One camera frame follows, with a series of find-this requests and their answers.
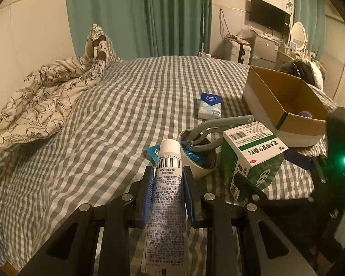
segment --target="curtain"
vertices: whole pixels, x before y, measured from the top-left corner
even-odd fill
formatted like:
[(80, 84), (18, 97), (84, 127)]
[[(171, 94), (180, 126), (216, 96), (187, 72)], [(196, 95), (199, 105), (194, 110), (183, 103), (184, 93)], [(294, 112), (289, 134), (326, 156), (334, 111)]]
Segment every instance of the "curtain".
[(325, 1), (295, 0), (294, 22), (301, 22), (308, 34), (308, 55), (315, 51), (320, 59), (325, 37)]
[(209, 51), (212, 0), (66, 0), (76, 55), (93, 23), (125, 60)]

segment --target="logo on tissue pack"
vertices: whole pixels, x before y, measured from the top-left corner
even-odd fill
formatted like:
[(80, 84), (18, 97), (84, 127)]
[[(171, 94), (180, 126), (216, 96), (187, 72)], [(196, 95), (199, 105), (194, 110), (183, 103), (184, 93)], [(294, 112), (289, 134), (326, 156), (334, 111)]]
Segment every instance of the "logo on tissue pack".
[(209, 95), (206, 97), (206, 99), (207, 99), (207, 101), (215, 101), (215, 100), (217, 100), (217, 97)]

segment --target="barcode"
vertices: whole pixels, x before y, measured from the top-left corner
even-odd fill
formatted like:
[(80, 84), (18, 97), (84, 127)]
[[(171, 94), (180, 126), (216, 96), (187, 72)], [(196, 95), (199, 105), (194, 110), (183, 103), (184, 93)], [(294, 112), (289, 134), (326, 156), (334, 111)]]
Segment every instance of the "barcode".
[(230, 137), (232, 137), (234, 140), (237, 140), (237, 139), (240, 139), (240, 138), (244, 138), (246, 136), (247, 136), (247, 134), (245, 132), (243, 132), (243, 131), (230, 134)]
[(159, 158), (157, 169), (165, 167), (180, 168), (180, 159), (178, 158)]

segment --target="gray and white plaid fabric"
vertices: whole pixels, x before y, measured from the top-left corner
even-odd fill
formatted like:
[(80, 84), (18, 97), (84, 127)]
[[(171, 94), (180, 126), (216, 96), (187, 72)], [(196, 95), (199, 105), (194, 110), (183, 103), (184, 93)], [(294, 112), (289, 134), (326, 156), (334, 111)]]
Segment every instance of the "gray and white plaid fabric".
[[(222, 96), (224, 117), (247, 115), (242, 91), (248, 66), (198, 57), (168, 56), (121, 61), (76, 102), (64, 129), (22, 145), (0, 171), (0, 263), (21, 268), (80, 204), (105, 204), (140, 180), (149, 165), (144, 150), (177, 138), (201, 120), (201, 92)], [(334, 103), (314, 89), (330, 109)], [(306, 155), (326, 153), (322, 140)], [(231, 197), (218, 173), (209, 191)], [(270, 199), (306, 197), (307, 171), (284, 160), (265, 189)], [(206, 230), (188, 229), (190, 274), (204, 275)], [(131, 273), (137, 275), (144, 232), (131, 230)]]

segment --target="television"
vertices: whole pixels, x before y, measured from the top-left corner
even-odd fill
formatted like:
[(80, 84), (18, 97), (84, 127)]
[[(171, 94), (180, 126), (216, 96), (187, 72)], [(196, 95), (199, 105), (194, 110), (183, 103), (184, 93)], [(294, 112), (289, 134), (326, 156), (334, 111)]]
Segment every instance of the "television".
[(285, 36), (289, 33), (290, 14), (262, 0), (252, 0), (249, 20)]

